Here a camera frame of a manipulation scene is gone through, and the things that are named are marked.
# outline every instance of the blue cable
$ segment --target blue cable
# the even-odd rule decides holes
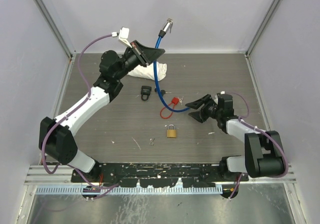
[[[158,40],[156,41],[155,48],[159,48],[161,39],[162,39],[162,37],[159,36],[159,37],[158,37]],[[163,98],[163,96],[162,96],[162,94],[161,94],[161,91],[160,91],[161,89],[160,89],[159,81],[158,81],[157,60],[155,60],[155,61],[153,62],[153,74],[154,74],[155,87],[156,87],[156,89],[157,89],[157,93],[158,93],[158,96],[159,96],[162,104],[163,104],[168,110],[170,110],[171,112],[174,112],[174,113],[182,113],[182,112],[188,111],[188,110],[189,110],[189,107],[186,107],[186,108],[180,109],[180,110],[175,110],[175,109],[172,109],[170,106],[167,105],[167,103],[166,103],[165,99]]]

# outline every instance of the gray wooden table surface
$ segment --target gray wooden table surface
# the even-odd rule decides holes
[[[100,57],[85,54],[81,60],[90,83],[99,76]],[[160,82],[161,89],[172,92],[164,96],[167,103],[173,97],[183,96],[185,104],[220,91],[239,93],[250,107],[247,121],[264,128],[243,54],[165,54],[158,61],[167,63],[166,77]],[[201,124],[188,116],[189,111],[162,119],[159,113],[163,105],[154,92],[154,81],[126,76],[122,83],[118,97],[94,114],[75,137],[79,149],[99,162],[218,163],[223,156],[244,153],[244,145],[223,133],[213,119]],[[152,87],[148,101],[140,99],[142,85]],[[74,65],[60,113],[86,93]],[[244,102],[237,96],[233,100],[236,115],[245,115]],[[166,126],[170,124],[176,126],[177,138],[166,137]],[[150,139],[154,139],[153,146],[149,145]]]

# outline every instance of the brass padlock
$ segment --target brass padlock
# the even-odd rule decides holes
[[[168,125],[168,130],[166,130],[166,137],[167,138],[177,138],[177,130],[174,125]]]

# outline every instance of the small debris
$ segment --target small debris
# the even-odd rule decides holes
[[[136,145],[138,146],[138,148],[140,149],[140,151],[141,151],[141,148],[140,148],[140,146],[139,146],[139,144],[138,144],[138,142],[133,138],[133,137],[131,137],[132,138],[132,140],[134,140],[134,142],[136,143]]]

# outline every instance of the white towel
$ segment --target white towel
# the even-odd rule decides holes
[[[161,81],[163,78],[166,77],[167,64],[156,62],[156,70],[158,75],[158,81]],[[130,71],[128,75],[136,78],[145,78],[145,79],[155,80],[154,64],[152,63],[147,67],[138,65],[135,69]]]

